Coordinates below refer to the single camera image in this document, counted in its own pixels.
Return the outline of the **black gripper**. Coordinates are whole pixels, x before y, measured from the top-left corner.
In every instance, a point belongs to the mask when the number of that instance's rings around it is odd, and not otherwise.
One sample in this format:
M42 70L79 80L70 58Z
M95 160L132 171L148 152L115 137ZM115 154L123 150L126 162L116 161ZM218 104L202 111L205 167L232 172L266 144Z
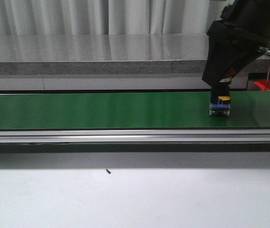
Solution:
M202 80L215 86L231 70L235 77L249 63L264 55L270 45L270 19L237 24L215 20L207 31L209 51ZM241 52L235 57L235 50Z

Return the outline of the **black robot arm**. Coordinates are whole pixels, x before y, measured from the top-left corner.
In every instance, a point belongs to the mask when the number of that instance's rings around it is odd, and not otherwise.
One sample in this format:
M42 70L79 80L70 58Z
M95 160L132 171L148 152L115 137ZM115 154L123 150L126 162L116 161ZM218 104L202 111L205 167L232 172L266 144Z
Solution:
M270 0L236 0L207 31L208 58L202 80L210 86L234 77L262 56L270 43Z

